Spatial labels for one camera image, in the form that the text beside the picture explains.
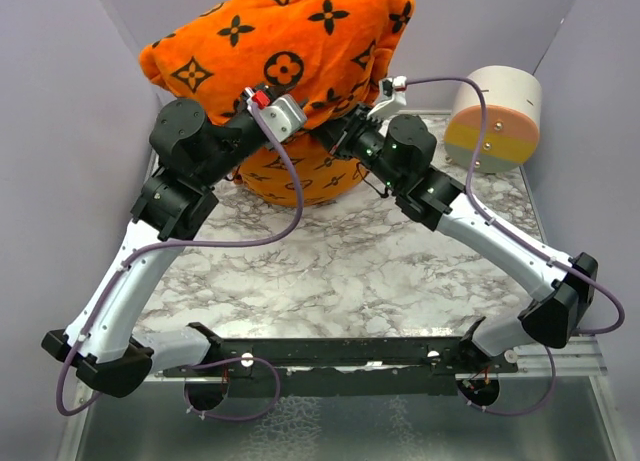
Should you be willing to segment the orange patterned fleece pillowcase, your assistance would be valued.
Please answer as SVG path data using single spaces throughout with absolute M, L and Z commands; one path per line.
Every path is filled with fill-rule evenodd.
M 415 0 L 226 0 L 138 60 L 152 84 L 196 100 L 218 125 L 239 111 L 247 87 L 289 92 L 307 121 L 285 148 L 305 203 L 317 205 L 354 188 L 365 171 L 331 157 L 312 130 L 375 102 L 414 8 Z

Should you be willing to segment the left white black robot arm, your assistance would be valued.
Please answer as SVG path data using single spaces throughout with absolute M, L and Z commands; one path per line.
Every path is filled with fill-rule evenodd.
M 215 335 L 199 323 L 136 335 L 140 314 L 164 273 L 218 203 L 215 185 L 266 144 L 278 146 L 306 122 L 295 99 L 260 85 L 237 112 L 213 124 L 195 100 L 159 112 L 149 142 L 158 157 L 131 210 L 122 245 L 86 307 L 66 328 L 46 333 L 42 348 L 93 391 L 123 398 L 159 371 L 189 366 L 206 376 L 220 366 Z

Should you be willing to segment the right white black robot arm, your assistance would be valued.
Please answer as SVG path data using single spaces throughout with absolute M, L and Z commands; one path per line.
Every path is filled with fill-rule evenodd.
M 358 161 L 383 182 L 410 220 L 468 246 L 530 297 L 519 311 L 477 320 L 461 340 L 461 364 L 481 372 L 517 346 L 564 348 L 592 302 L 597 261 L 545 246 L 471 201 L 462 183 L 433 166 L 437 140 L 420 117 L 397 115 L 383 128 L 367 114 L 359 105 L 312 134 L 330 155 Z

